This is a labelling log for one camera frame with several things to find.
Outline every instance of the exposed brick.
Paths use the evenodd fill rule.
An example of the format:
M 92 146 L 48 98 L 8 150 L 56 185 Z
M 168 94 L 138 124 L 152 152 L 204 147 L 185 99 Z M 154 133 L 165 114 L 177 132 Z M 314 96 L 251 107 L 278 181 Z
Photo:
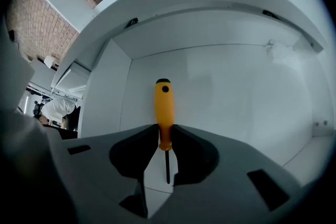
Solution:
M 59 65 L 66 50 L 75 41 L 73 34 L 73 38 L 66 40 L 68 43 L 62 49 L 58 47 L 56 25 L 65 25 L 65 21 L 45 0 L 12 0 L 7 10 L 6 22 L 8 30 L 15 31 L 20 51 L 31 58 L 40 57 L 43 60 L 52 54 L 56 58 L 55 63 Z M 68 28 L 78 36 L 71 26 Z
M 95 0 L 88 0 L 88 4 L 91 6 L 93 3 L 95 2 Z

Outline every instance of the gray surface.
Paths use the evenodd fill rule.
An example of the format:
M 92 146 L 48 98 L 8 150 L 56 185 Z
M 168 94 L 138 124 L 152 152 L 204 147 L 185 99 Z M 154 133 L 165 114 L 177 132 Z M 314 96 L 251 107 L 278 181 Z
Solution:
M 130 65 L 131 59 L 110 40 L 87 83 L 79 118 L 79 137 L 120 131 L 121 110 Z
M 175 187 L 153 222 L 169 219 L 171 223 L 257 223 L 271 214 L 247 176 L 259 169 L 289 196 L 300 190 L 289 173 L 251 146 L 191 127 L 183 128 L 212 142 L 220 154 L 219 164 L 201 183 Z
M 300 193 L 300 187 L 289 173 L 251 146 L 185 127 L 217 147 L 219 165 L 203 182 L 175 187 L 174 193 L 150 220 L 137 217 L 118 205 L 134 193 L 137 181 L 118 173 L 110 163 L 109 150 L 116 142 L 148 126 L 68 141 L 49 136 L 54 162 L 81 222 L 246 223 L 271 219 L 271 214 L 279 209 L 270 212 L 247 177 L 248 172 L 258 169 L 263 169 L 289 196 Z M 79 145 L 89 145 L 91 150 L 69 155 L 67 149 Z

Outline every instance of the white wall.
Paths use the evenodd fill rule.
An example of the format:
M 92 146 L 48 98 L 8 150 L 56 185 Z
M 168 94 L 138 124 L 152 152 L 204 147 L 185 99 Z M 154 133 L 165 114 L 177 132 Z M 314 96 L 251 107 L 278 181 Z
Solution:
M 335 128 L 332 93 L 329 89 L 326 74 L 315 51 L 302 37 L 294 45 L 300 71 L 305 79 L 309 99 L 312 106 L 313 135 L 332 135 Z
M 313 29 L 307 31 L 324 48 L 319 56 L 327 81 L 332 92 L 333 107 L 336 108 L 336 41 L 335 29 L 323 0 L 289 0 L 301 10 L 316 26 L 319 34 Z
M 113 40 L 132 58 L 218 44 L 294 45 L 301 33 L 268 16 L 236 10 L 191 10 L 135 25 Z
M 285 164 L 311 139 L 312 112 L 300 73 L 262 46 L 207 46 L 132 61 L 121 130 L 155 123 L 154 86 L 172 82 L 175 123 L 251 144 Z
M 313 137 L 284 168 L 304 186 L 322 175 L 334 146 L 335 137 L 333 135 Z
M 131 59 L 114 43 L 107 44 L 91 72 L 80 111 L 79 137 L 120 131 L 120 117 Z

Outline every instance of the person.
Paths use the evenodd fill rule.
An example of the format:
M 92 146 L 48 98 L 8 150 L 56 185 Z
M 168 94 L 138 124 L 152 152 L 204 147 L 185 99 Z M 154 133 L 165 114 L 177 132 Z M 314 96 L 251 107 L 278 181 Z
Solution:
M 41 109 L 42 114 L 34 116 L 42 124 L 52 125 L 53 121 L 62 123 L 61 127 L 73 131 L 78 127 L 80 106 L 67 99 L 56 98 L 45 104 Z

